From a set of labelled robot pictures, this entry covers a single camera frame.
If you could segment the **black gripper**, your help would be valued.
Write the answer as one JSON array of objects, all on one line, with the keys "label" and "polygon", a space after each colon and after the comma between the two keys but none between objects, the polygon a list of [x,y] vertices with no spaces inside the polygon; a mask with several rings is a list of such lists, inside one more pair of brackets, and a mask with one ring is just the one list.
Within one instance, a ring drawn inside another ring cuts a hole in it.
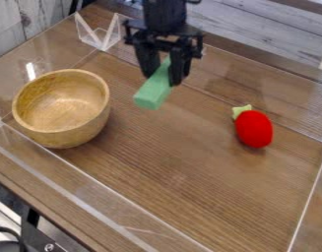
[{"label": "black gripper", "polygon": [[121,22],[124,43],[133,46],[142,74],[150,78],[160,66],[158,51],[170,52],[172,87],[190,75],[192,58],[202,57],[202,32],[187,25],[187,5],[202,0],[140,0],[142,18]]}]

